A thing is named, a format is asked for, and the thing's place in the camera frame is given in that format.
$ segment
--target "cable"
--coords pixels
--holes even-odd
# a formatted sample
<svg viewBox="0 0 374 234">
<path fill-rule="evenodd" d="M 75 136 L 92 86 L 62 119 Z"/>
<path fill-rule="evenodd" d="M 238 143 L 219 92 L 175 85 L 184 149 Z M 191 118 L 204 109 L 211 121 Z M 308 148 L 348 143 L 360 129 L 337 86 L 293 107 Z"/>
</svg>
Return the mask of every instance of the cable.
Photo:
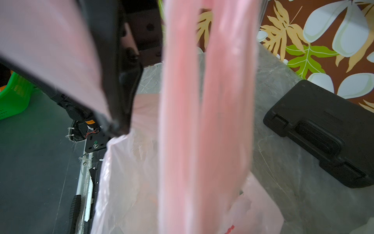
<svg viewBox="0 0 374 234">
<path fill-rule="evenodd" d="M 68 128 L 68 134 L 66 135 L 66 137 L 69 139 L 69 141 L 73 142 L 73 136 L 74 136 L 74 133 L 73 133 L 73 130 L 74 130 L 74 126 L 76 124 L 77 121 L 73 120 L 72 124 L 71 124 L 71 127 Z"/>
<path fill-rule="evenodd" d="M 99 132 L 99 129 L 96 128 L 96 129 L 93 130 L 92 132 L 87 133 L 87 134 L 86 134 L 86 139 L 87 139 L 87 136 L 88 136 L 89 134 L 91 134 L 91 133 L 98 133 L 98 132 Z"/>
</svg>

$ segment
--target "dark green floor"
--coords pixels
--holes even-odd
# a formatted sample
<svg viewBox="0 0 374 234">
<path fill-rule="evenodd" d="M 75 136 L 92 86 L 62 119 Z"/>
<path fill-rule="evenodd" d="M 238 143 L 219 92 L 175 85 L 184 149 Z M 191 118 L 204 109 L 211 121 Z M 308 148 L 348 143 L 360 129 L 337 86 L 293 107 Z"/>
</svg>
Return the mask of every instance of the dark green floor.
<svg viewBox="0 0 374 234">
<path fill-rule="evenodd" d="M 84 143 L 65 135 L 66 111 L 40 91 L 0 120 L 0 233 L 65 234 Z"/>
</svg>

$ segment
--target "floral wallpaper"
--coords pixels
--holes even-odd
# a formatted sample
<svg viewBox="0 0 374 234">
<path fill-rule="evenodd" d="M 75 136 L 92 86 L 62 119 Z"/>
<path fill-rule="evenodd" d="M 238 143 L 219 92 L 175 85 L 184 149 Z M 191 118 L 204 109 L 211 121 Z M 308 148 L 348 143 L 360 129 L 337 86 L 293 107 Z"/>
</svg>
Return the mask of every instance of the floral wallpaper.
<svg viewBox="0 0 374 234">
<path fill-rule="evenodd" d="M 198 52 L 208 46 L 212 19 L 201 9 Z M 260 25 L 257 41 L 300 79 L 374 113 L 374 0 L 269 0 Z"/>
</svg>

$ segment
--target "red wire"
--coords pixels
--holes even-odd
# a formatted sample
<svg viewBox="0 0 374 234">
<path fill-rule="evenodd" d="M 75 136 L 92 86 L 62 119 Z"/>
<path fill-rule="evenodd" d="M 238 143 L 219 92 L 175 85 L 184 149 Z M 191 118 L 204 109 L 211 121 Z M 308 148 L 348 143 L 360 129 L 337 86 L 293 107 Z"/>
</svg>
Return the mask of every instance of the red wire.
<svg viewBox="0 0 374 234">
<path fill-rule="evenodd" d="M 88 136 L 89 134 L 91 134 L 91 133 L 98 133 L 98 132 L 99 132 L 99 130 L 98 130 L 98 129 L 95 129 L 95 130 L 93 130 L 92 132 L 87 133 L 87 134 L 86 134 L 86 139 L 87 139 L 87 136 Z"/>
</svg>

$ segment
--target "green plastic basket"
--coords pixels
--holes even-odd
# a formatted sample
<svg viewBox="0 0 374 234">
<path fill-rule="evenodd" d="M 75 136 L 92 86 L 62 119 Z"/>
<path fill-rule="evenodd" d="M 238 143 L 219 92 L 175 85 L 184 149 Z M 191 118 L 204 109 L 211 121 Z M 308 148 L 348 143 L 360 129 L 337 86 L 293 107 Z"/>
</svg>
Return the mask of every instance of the green plastic basket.
<svg viewBox="0 0 374 234">
<path fill-rule="evenodd" d="M 5 89 L 0 92 L 0 120 L 24 111 L 34 86 L 13 72 Z"/>
</svg>

